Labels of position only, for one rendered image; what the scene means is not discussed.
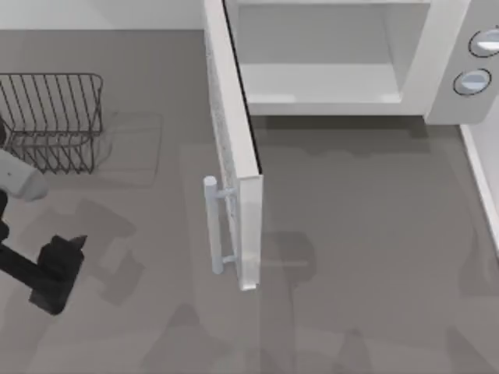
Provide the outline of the white microwave door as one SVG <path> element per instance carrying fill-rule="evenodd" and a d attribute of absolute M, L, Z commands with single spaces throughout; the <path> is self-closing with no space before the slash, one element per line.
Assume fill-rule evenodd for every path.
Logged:
<path fill-rule="evenodd" d="M 260 283 L 264 175 L 229 17 L 234 0 L 201 0 L 211 121 L 239 288 Z"/>

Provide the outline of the grey microwave knob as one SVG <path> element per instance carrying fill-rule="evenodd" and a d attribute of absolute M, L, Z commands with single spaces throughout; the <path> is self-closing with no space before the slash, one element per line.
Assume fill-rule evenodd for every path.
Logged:
<path fill-rule="evenodd" d="M 469 97 L 480 94 L 491 84 L 492 75 L 485 69 L 463 72 L 454 82 L 454 91 L 461 96 Z"/>
<path fill-rule="evenodd" d="M 469 40 L 469 52 L 477 58 L 499 54 L 499 26 L 477 31 Z"/>

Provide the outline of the pale grey rounded box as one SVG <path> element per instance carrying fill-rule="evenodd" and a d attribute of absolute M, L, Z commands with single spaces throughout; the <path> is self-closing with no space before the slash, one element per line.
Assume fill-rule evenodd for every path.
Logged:
<path fill-rule="evenodd" d="M 0 192 L 15 199 L 33 202 L 45 198 L 48 191 L 48 181 L 38 169 L 0 150 Z"/>

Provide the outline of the pale microwave oven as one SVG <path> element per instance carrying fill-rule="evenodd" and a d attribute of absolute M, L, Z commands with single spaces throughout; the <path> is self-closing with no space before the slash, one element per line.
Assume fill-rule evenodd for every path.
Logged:
<path fill-rule="evenodd" d="M 499 90 L 499 54 L 469 40 L 499 26 L 499 0 L 234 0 L 232 32 L 252 115 L 416 116 L 477 123 Z M 463 72 L 491 84 L 464 97 Z"/>

